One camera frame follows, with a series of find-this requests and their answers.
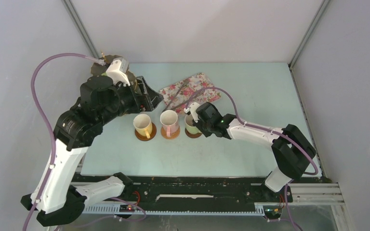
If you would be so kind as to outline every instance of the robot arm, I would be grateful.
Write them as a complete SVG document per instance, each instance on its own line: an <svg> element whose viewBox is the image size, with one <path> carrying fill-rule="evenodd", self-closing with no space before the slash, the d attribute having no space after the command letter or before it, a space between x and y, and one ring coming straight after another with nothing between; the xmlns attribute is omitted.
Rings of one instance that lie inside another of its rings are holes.
<svg viewBox="0 0 370 231"><path fill-rule="evenodd" d="M40 211L37 220L42 226L64 225L73 222L84 208L122 193L131 194L132 181L122 173L86 186L70 186L76 168L103 126L118 116L153 111L163 100L153 91L143 77L135 77L128 71L128 62L122 57L115 59L105 70L98 67L94 76L80 87L76 104L64 112L54 128L56 159L48 161L46 169L52 171L45 185L43 174L32 194L22 197L21 204L28 210L36 202ZM40 200L38 191L44 187Z"/></svg>
<svg viewBox="0 0 370 231"><path fill-rule="evenodd" d="M310 164L302 153L284 138L275 133L288 136L299 144L310 158L314 158L316 151L301 131L294 125L285 128L272 128L249 123L246 126L239 122L235 115L222 116L211 103L192 103L185 109L194 119L197 127L206 137L215 134L217 137L244 140L262 145L273 152L277 167L264 181L264 185L273 192L279 192L291 180L298 180Z"/></svg>

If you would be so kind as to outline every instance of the coaster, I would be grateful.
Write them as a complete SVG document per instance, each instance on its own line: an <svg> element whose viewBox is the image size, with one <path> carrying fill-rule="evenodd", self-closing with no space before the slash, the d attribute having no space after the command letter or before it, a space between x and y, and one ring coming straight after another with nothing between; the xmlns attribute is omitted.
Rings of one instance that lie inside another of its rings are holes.
<svg viewBox="0 0 370 231"><path fill-rule="evenodd" d="M188 132L188 130L187 130L186 128L185 128L185 134L186 134L189 138L193 138L193 139L198 138L198 137L200 137L200 136L202 135L202 133L191 134L191 133L189 133L189 132Z"/></svg>
<svg viewBox="0 0 370 231"><path fill-rule="evenodd" d="M154 123L152 123L152 132L151 132L151 134L149 134L149 136L150 136L150 138L148 139L146 136L142 136L142 135L140 135L139 133L138 133L138 131L137 130L135 130L134 129L134 131L135 131L135 136L139 139L139 140L141 140L141 141L150 141L150 140L152 140L152 138L154 138L155 137L155 135L156 135L156 133L157 133L157 127L155 126L155 124Z"/></svg>
<svg viewBox="0 0 370 231"><path fill-rule="evenodd" d="M161 135L162 137L166 138L167 140L173 140L179 136L179 133L181 132L181 128L179 127L178 130L171 134L171 137L167 136L167 131L165 131L164 127L161 127Z"/></svg>

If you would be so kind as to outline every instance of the yellow mug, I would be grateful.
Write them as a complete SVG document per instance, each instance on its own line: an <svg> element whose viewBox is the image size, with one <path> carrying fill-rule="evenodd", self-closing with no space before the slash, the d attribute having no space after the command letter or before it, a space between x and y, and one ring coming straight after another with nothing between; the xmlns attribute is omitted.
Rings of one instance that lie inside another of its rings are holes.
<svg viewBox="0 0 370 231"><path fill-rule="evenodd" d="M190 134L192 134L192 135L201 133L199 131L199 129L193 125L193 121L194 121L194 119L193 119L192 115L186 115L185 116L185 127L186 127L186 130Z"/></svg>
<svg viewBox="0 0 370 231"><path fill-rule="evenodd" d="M146 114L137 115L134 118L134 128L138 134L146 136L147 139L151 138L150 134L152 133L152 123L151 118Z"/></svg>

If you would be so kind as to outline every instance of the light blue tabletop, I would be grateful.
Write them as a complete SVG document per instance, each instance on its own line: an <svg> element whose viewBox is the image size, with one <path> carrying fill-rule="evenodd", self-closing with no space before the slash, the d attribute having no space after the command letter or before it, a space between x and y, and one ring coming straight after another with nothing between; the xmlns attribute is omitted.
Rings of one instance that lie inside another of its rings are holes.
<svg viewBox="0 0 370 231"><path fill-rule="evenodd" d="M130 64L130 70L136 76L144 76L156 91L203 72L215 86L230 93L243 119L282 128L294 124L310 140L286 63ZM222 94L214 104L222 115L234 114L226 95ZM147 113L158 130L155 138L147 142L134 135L132 121L136 115L124 115L108 123L89 148L82 175L122 172L137 176L261 177L277 166L273 153L255 143L214 135L188 138L183 116L179 118L179 137L164 139L159 122L164 107L161 103ZM307 171L314 170L309 166Z"/></svg>

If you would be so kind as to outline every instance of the floral pattern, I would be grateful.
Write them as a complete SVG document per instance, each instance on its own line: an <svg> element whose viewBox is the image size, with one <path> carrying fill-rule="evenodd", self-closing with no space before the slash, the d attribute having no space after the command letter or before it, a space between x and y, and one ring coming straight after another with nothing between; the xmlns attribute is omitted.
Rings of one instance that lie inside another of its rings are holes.
<svg viewBox="0 0 370 231"><path fill-rule="evenodd" d="M174 99L178 90L182 87L182 85L184 84L184 81L186 80L188 80L189 83L181 89L179 94ZM186 104L183 104L183 103L189 100L189 98L192 96L192 94L195 91L205 88L205 87L214 87L214 85L209 80L209 78L206 76L206 74L199 73L191 77L188 77L186 79L183 79L179 82L176 82L174 84L171 84L167 86L166 88L161 89L159 92L161 95L164 96L165 105L168 105L169 102L173 100L168 109L173 110L173 108L175 108L174 110L178 114L185 114L184 108L186 107ZM203 94L195 97L192 100L192 102L197 102L199 104L203 104L205 102L211 103L220 98L221 98L221 95L219 91L213 90L213 89L207 89L203 92Z"/></svg>

